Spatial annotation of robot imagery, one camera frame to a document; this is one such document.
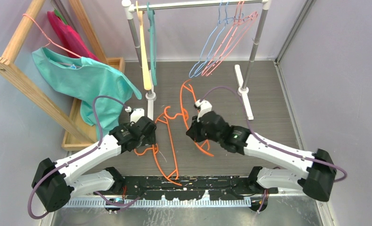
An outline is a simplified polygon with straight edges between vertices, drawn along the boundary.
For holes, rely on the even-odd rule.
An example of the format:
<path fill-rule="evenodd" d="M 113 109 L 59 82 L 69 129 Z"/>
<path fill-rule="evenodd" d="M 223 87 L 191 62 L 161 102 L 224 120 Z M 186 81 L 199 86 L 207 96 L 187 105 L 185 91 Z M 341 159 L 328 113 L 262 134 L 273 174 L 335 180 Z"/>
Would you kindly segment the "teal plastic hanger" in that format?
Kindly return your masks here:
<path fill-rule="evenodd" d="M 155 11 L 151 9 L 150 2 L 146 3 L 147 16 L 149 20 L 149 37 L 150 37 L 150 70 L 152 83 L 157 85 L 156 78 L 156 28 L 155 28 Z"/>

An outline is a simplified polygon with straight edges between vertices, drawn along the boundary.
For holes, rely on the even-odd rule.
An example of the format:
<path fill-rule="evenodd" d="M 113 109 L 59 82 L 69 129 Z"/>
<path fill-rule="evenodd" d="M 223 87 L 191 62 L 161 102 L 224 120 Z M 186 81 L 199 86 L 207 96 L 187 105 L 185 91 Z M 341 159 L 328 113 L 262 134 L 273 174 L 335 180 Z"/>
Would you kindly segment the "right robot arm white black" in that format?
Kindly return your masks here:
<path fill-rule="evenodd" d="M 201 118 L 194 116 L 186 135 L 194 142 L 213 141 L 230 153 L 239 153 L 270 161 L 279 169 L 253 167 L 248 187 L 253 193 L 273 187 L 301 190 L 321 202 L 330 199 L 337 169 L 330 154 L 291 148 L 268 140 L 248 128 L 229 125 L 214 111 Z"/>

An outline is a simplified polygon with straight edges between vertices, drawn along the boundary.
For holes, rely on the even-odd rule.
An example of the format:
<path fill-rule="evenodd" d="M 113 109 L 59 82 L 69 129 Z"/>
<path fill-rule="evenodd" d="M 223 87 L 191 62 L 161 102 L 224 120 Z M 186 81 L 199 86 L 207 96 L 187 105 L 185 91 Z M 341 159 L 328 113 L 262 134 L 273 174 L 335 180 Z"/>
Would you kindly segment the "pink wire hanger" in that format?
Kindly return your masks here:
<path fill-rule="evenodd" d="M 218 22 L 201 51 L 199 61 L 194 65 L 189 73 L 189 77 L 207 77 L 219 67 L 219 65 L 228 58 L 235 47 L 250 31 L 258 18 L 258 12 L 253 11 L 250 14 L 243 12 L 245 0 L 237 2 L 233 16 L 228 14 L 229 1 L 221 2 L 218 9 Z"/>
<path fill-rule="evenodd" d="M 243 13 L 245 0 L 238 1 L 233 22 L 215 51 L 212 53 L 210 61 L 205 65 L 201 72 L 201 76 L 211 75 L 218 66 L 230 55 L 230 53 L 239 44 L 245 34 L 251 29 L 256 22 L 259 14 L 253 11 L 248 15 Z"/>

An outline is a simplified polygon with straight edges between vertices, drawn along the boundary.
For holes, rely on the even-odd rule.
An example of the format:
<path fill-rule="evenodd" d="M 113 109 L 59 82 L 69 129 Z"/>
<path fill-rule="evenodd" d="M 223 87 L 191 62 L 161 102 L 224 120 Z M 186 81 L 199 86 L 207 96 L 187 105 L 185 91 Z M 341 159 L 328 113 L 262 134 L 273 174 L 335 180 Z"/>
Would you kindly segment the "beige plastic hanger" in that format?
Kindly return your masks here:
<path fill-rule="evenodd" d="M 137 17 L 139 20 L 139 35 L 140 35 L 140 51 L 141 51 L 141 64 L 142 64 L 142 76 L 144 89 L 149 92 L 152 90 L 152 80 L 150 78 L 150 72 L 148 67 L 147 55 L 146 55 L 146 43 L 144 34 L 144 22 L 143 12 L 139 9 L 138 1 L 135 2 Z"/>

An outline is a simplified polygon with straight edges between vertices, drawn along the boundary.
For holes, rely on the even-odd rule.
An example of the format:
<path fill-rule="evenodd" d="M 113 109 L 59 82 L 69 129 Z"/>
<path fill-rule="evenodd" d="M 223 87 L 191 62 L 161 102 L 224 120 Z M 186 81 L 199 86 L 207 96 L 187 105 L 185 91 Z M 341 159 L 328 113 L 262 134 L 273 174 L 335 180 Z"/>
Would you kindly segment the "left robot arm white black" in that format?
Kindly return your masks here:
<path fill-rule="evenodd" d="M 119 194 L 125 179 L 115 167 L 86 174 L 98 164 L 141 146 L 155 144 L 156 123 L 146 116 L 136 122 L 120 124 L 95 144 L 78 153 L 52 161 L 42 160 L 32 181 L 32 195 L 37 195 L 46 212 L 65 206 L 71 198 L 97 192 Z"/>

